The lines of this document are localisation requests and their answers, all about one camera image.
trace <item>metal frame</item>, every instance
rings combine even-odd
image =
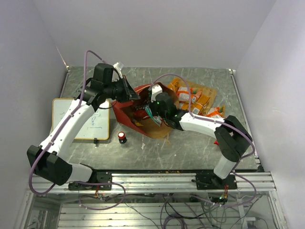
[[[276,191],[269,191],[269,203],[272,211],[272,215],[275,216],[276,227],[278,229],[287,229],[288,223],[284,216],[284,211],[279,201],[279,196]]]
[[[276,191],[271,173],[239,173],[255,185],[257,191]],[[197,190],[195,173],[169,173],[169,174],[112,174],[112,181],[125,187],[128,193],[205,193],[220,192],[222,189]],[[236,177],[237,189],[230,192],[253,192],[253,187],[243,179]],[[45,191],[52,183],[38,176],[33,177],[33,185],[38,192]],[[68,183],[62,186],[55,186],[50,193],[53,194],[93,194],[95,190],[70,191]],[[103,190],[101,193],[123,193],[119,186],[112,185],[111,190]]]
[[[232,82],[233,82],[233,85],[234,85],[234,89],[235,89],[235,92],[236,92],[236,95],[237,95],[237,99],[238,99],[240,108],[241,108],[241,110],[242,110],[242,114],[243,114],[243,117],[244,117],[244,122],[245,122],[245,124],[246,124],[247,131],[248,131],[248,133],[252,136],[251,130],[250,130],[250,126],[249,126],[249,123],[248,123],[246,114],[245,114],[245,112],[244,112],[244,107],[243,107],[243,104],[242,104],[242,100],[241,100],[241,98],[240,98],[240,95],[239,95],[239,92],[238,92],[238,89],[237,89],[237,85],[236,85],[236,81],[235,81],[235,78],[234,78],[234,74],[236,73],[236,70],[232,70],[232,69],[228,69],[228,70],[229,70],[230,77],[231,77]],[[255,156],[258,156],[257,151],[256,151],[256,147],[255,147],[254,155],[255,155]]]
[[[193,217],[194,211],[197,215],[202,214],[203,206],[199,202],[188,202],[188,203],[171,203],[171,205],[178,212],[182,213],[184,216]],[[102,204],[89,204],[90,207],[94,208],[104,208],[109,207],[112,204],[102,203]],[[94,226],[100,226],[105,229],[118,229],[118,228],[137,228],[137,229],[147,229],[156,228],[149,219],[145,219],[142,215],[138,214],[135,210],[140,211],[143,215],[150,218],[157,225],[160,224],[160,212],[162,210],[163,203],[129,203],[128,205],[121,204],[116,208],[103,211],[96,211],[88,213],[86,209],[80,208],[78,204],[63,204],[63,208],[60,215],[59,228],[78,228],[82,226],[87,226],[93,228]],[[174,213],[174,211],[168,207],[167,211]],[[232,225],[238,219],[238,210],[233,210],[230,208],[226,209],[226,222],[222,225]],[[219,213],[218,216],[215,215],[216,212],[212,212],[213,219],[222,219],[222,214]],[[162,212],[162,221],[167,217],[165,210]],[[205,225],[209,222],[207,218],[201,219]],[[254,217],[246,217],[245,221],[256,221]],[[185,220],[190,228],[198,228],[202,226],[197,220]],[[177,229],[180,228],[179,222],[173,220],[166,226],[167,229]]]
[[[31,216],[35,195],[31,192],[26,192],[23,197],[21,207],[19,209],[18,217],[14,225],[14,229],[23,229],[29,221]]]

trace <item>snack package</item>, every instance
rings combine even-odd
[[[139,99],[134,101],[134,103],[131,106],[131,109],[133,111],[133,118],[136,121],[141,121],[150,118],[147,112],[145,111],[145,107],[148,104],[148,99]]]
[[[212,107],[206,116],[210,118],[224,118],[224,105]]]
[[[193,83],[193,82],[190,82],[190,81],[187,81],[187,83],[191,88],[199,88],[201,90],[202,95],[204,94],[205,96],[209,97],[209,100],[208,100],[207,104],[205,104],[203,110],[200,111],[200,113],[202,113],[203,115],[206,115],[208,113],[208,111],[210,110],[210,108],[212,107],[212,105],[213,105],[213,102],[214,102],[215,97],[217,95],[217,90],[213,89],[213,88],[206,87],[204,85]],[[179,78],[174,78],[172,80],[172,82],[168,85],[168,88],[171,89],[175,93],[178,92],[178,89],[180,87],[186,87],[186,85]]]
[[[194,113],[195,115],[200,114],[200,112],[206,107],[209,100],[210,100],[209,96],[202,94],[194,104],[191,104],[192,113]],[[189,104],[179,103],[179,108],[187,111],[189,109]]]
[[[173,81],[167,87],[177,93],[180,86],[181,85],[179,78],[174,78]]]
[[[199,88],[190,88],[191,90],[191,99],[192,99],[192,104],[197,101],[197,99],[201,95],[201,90]],[[187,91],[187,87],[179,87],[177,91],[177,97],[179,99],[179,102],[189,102],[189,93]]]

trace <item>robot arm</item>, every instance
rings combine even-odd
[[[252,141],[251,136],[236,117],[232,115],[226,119],[205,117],[211,122],[193,118],[189,112],[177,109],[171,97],[162,92],[161,86],[157,84],[152,87],[150,108],[153,115],[160,115],[174,129],[195,131],[217,139],[222,156],[214,168],[214,173],[220,179],[227,178],[250,144],[240,134],[219,122],[237,128]]]
[[[118,74],[116,81],[112,81],[113,71]],[[117,100],[124,103],[130,100],[139,99],[139,95],[132,89],[127,82],[125,76],[122,75],[119,64],[114,66],[99,63],[95,66],[93,77],[90,78],[86,85],[83,101],[76,113],[67,112],[53,132],[40,144],[39,147],[30,146],[27,156],[32,166],[36,158],[52,143],[47,152],[44,153],[41,160],[35,167],[34,173],[43,177],[57,185],[63,185],[67,181],[89,181],[97,183],[96,173],[94,169],[81,164],[72,164],[66,162],[68,159],[68,149],[75,136],[85,124],[85,122],[96,112],[99,106],[106,101],[107,98]],[[68,111],[73,111],[80,101],[80,93],[77,92]],[[54,134],[57,133],[61,124],[68,116],[71,118],[65,125],[55,142],[51,142]]]

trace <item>cable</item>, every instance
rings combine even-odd
[[[202,214],[200,214],[200,215],[195,215],[195,217],[183,216],[183,215],[181,215],[180,213],[178,213],[168,201],[165,203],[165,206],[164,206],[165,212],[167,213],[168,216],[172,216],[172,215],[171,215],[170,213],[168,213],[168,211],[167,211],[167,209],[166,209],[166,205],[167,205],[167,204],[168,204],[168,205],[173,209],[173,211],[176,213],[176,216],[174,216],[174,218],[177,218],[177,219],[203,219],[203,218],[204,218],[204,217],[200,217],[200,216],[202,216],[204,213],[202,213]]]
[[[138,210],[136,210],[136,209],[135,209],[134,207],[132,207],[132,206],[129,206],[128,204],[126,204],[126,206],[128,206],[128,207],[130,207],[131,209],[135,210],[137,213],[139,213],[139,214],[140,214],[141,216],[143,216],[144,218],[149,219],[151,222],[153,222],[153,224],[156,226],[156,228],[159,229],[158,225],[157,225],[151,218],[148,218],[148,217],[142,215]]]
[[[83,207],[85,209],[89,209],[89,210],[97,210],[97,211],[101,211],[101,210],[108,210],[108,209],[111,209],[111,208],[114,208],[116,206],[118,206],[119,204],[121,204],[124,200],[125,200],[125,197],[126,197],[126,189],[124,188],[123,185],[121,184],[118,184],[118,183],[87,183],[87,182],[82,182],[82,181],[77,181],[77,183],[79,184],[83,184],[83,185],[91,185],[91,186],[95,186],[95,185],[99,185],[99,186],[104,186],[104,185],[117,185],[117,186],[120,186],[122,189],[123,189],[123,196],[122,196],[122,199],[120,199],[120,201],[110,207],[106,207],[106,208],[91,208],[91,207],[87,207],[85,205],[82,204],[81,202],[81,198],[83,197],[80,197],[79,199],[79,203],[80,203],[80,207]]]
[[[85,87],[86,87],[86,79],[87,79],[87,56],[88,53],[92,53],[93,55],[95,55],[98,59],[100,59],[102,62],[106,63],[98,54],[96,54],[95,52],[91,51],[91,50],[87,50],[85,52],[84,55],[84,79],[83,79],[83,84],[82,84],[82,90],[81,90],[81,96],[80,96],[80,102],[79,104],[76,106],[76,108],[71,112],[71,115],[68,116],[60,125],[60,127],[58,128],[58,130],[56,131],[56,133],[54,134],[54,136],[52,137],[52,139],[50,140],[50,142],[46,145],[46,147],[42,150],[42,152],[38,155],[38,157],[36,158],[36,160],[34,161],[31,169],[30,169],[30,174],[29,174],[29,187],[30,190],[36,194],[36,195],[45,195],[48,192],[50,192],[52,190],[52,188],[55,186],[55,183],[51,185],[51,187],[49,187],[46,191],[44,192],[38,192],[34,189],[33,187],[33,182],[32,182],[32,178],[33,178],[33,174],[35,171],[35,168],[38,164],[38,162],[40,161],[40,159],[42,158],[42,156],[47,152],[47,150],[51,147],[51,145],[54,143],[54,141],[56,140],[57,136],[60,134],[60,132],[63,130],[63,128],[65,127],[65,125],[67,124],[67,122],[70,120],[70,118],[77,112],[77,110],[80,108],[83,97],[84,97],[84,93],[85,93]]]
[[[262,218],[257,218],[257,219],[258,219],[258,220],[263,220],[263,221],[265,222],[266,226],[267,226],[267,229],[269,229],[268,224],[267,224],[267,221],[266,221],[265,219],[262,219]]]
[[[191,211],[192,213],[195,215],[195,217],[198,219],[198,221],[201,223],[202,226],[205,227],[204,223],[201,221],[201,219],[196,215],[196,213],[194,212],[194,210],[191,208],[191,206],[189,206],[187,203],[184,203]]]
[[[164,204],[163,204],[163,206],[162,206],[162,208],[161,208],[161,211],[160,211],[160,225],[161,225],[161,228],[163,229],[164,227],[163,227],[163,225],[162,225],[162,212],[163,212],[163,208],[164,208],[164,206],[166,205],[166,203],[169,201],[169,199],[167,199],[165,202],[164,202]]]
[[[224,211],[223,211],[223,216],[221,217],[221,222],[220,222],[220,228],[221,228],[221,225],[222,225],[222,223],[225,223],[226,221],[227,221],[227,216],[226,216],[226,214],[225,214],[225,218],[224,218],[224,213],[225,213],[225,210],[226,210],[226,208],[224,208]]]
[[[257,198],[257,199],[254,201],[253,205],[251,205],[251,207],[247,210],[246,214],[245,214],[243,217],[240,217],[240,218],[230,227],[230,229],[231,229],[238,221],[240,221],[241,219],[244,219],[244,218],[247,216],[247,214],[249,213],[249,211],[251,210],[251,208],[254,206],[254,204],[255,204],[260,198],[262,198],[262,196],[260,196],[259,198]]]
[[[169,221],[171,221],[172,219],[175,219],[177,220],[180,225],[181,225],[181,229],[187,229],[187,225],[185,223],[185,221],[183,219],[180,219],[180,218],[176,218],[174,217],[175,215],[172,215],[172,216],[168,216],[165,218],[164,220],[164,223],[163,223],[163,229],[166,229],[166,225],[168,224]]]
[[[115,195],[114,197],[109,197],[109,196],[106,196],[106,197],[102,197],[102,199],[107,202],[109,200],[112,200],[112,199],[115,199],[115,198],[119,198],[121,194],[118,194],[118,195]]]
[[[227,221],[226,218],[225,218],[224,221],[223,221],[224,214],[226,215],[226,213],[225,213],[225,208],[224,208],[224,211],[223,211],[222,219],[221,219],[220,221],[217,219],[217,211],[218,211],[218,208],[216,208],[216,217],[214,217],[214,216],[212,215],[212,212],[211,212],[211,211],[209,212],[210,218],[212,218],[212,219],[214,219],[214,220],[216,221],[216,226],[217,226],[218,223],[225,223],[225,222]]]

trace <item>black mounting bracket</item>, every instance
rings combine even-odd
[[[228,189],[237,189],[234,175],[229,175],[226,179],[221,180],[213,171],[204,171],[203,173],[196,174],[195,179],[196,180],[192,180],[192,182],[196,183],[197,190],[224,190],[225,185],[229,186]]]
[[[92,176],[94,176],[94,179],[90,179],[88,183],[111,183],[112,182],[112,176],[108,172],[97,172],[93,171]],[[73,183],[70,183],[68,185],[68,188],[70,191],[85,191],[85,190],[96,190],[97,185],[90,186],[90,185],[83,185],[80,183],[77,183],[77,181],[74,181]],[[111,190],[111,185],[102,185],[99,187],[99,190]]]

